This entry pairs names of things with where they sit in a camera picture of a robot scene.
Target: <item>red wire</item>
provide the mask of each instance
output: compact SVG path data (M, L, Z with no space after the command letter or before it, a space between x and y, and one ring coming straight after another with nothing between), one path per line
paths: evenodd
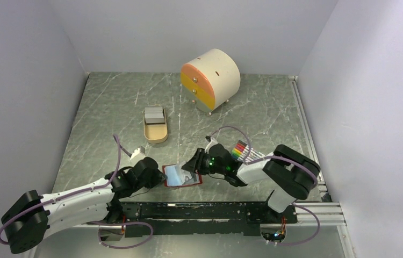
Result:
M281 218L281 227L280 227L280 231L285 234L285 230L287 227L287 220L285 219L285 216L282 216Z
M126 222L126 216L125 216L125 215L123 215L123 223L124 223L124 222ZM121 226L121 234L124 234L125 232L126 232L125 226L122 225L122 226Z

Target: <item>white wall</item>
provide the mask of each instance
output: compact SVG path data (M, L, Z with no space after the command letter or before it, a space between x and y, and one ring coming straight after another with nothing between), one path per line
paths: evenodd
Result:
M298 84L358 257L403 257L403 1L340 0Z
M242 73L301 71L337 0L51 0L88 71L170 71L211 48Z
M0 226L25 191L51 191L85 79L46 1L0 1Z

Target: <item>beige tray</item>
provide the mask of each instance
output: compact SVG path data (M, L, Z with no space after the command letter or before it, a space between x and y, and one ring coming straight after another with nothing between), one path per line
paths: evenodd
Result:
M143 111L145 138L150 144L159 144L164 142L168 137L167 115L165 109L163 109L163 117L165 118L165 124L147 125L145 122L145 112Z

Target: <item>marble table surface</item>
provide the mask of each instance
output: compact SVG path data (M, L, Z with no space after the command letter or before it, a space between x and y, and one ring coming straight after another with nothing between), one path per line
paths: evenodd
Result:
M143 135L145 106L162 105L167 113L168 139L149 144ZM252 146L269 153L286 144L309 156L297 103L287 76L241 75L241 86L229 103L211 116L197 110L182 96L178 73L91 73L76 114L53 192L95 181L114 170L117 161L117 133L129 151L144 146L146 155L160 166L188 161L205 136L222 125L235 125L248 134ZM217 140L233 148L242 135L225 129ZM129 165L125 155L121 167ZM186 188L163 185L124 201L150 202L233 202L266 200L274 187L262 180L246 187L233 187L208 176L203 183ZM307 201L321 201L313 189Z

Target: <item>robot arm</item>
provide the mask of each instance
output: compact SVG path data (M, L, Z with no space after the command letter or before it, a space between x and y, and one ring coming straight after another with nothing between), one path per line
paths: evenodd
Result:
M163 182L165 175L159 171L157 162L143 154L135 158L133 167L125 167L116 173L106 187L113 172L93 183L64 192L38 195L36 190L24 193L2 217L2 224L29 207L47 203L19 217L4 231L12 253L25 252L44 238L76 225L91 221L117 223L122 221L121 198L129 197L142 187L153 188ZM57 202L58 197L67 196Z
M267 205L275 212L282 213L297 199L305 200L317 184L319 165L286 145L278 145L267 155L270 159L242 163L214 138L207 137L207 140L206 148L198 148L182 169L201 175L224 175L224 179L235 187L270 178L277 185L268 197Z
M182 169L201 175L221 174L235 187L270 178L277 184L267 199L267 206L274 212L282 213L296 199L306 199L316 186L320 167L285 145L277 146L268 160L242 163L232 158L214 138L207 139L206 148L198 148ZM120 199L165 180L157 163L146 157L142 148L131 155L131 164L133 167L119 169L116 175L111 172L93 183L68 191L44 195L38 195L35 190L24 193L1 219L8 239L2 243L17 254L58 231L79 224L122 222L124 213Z

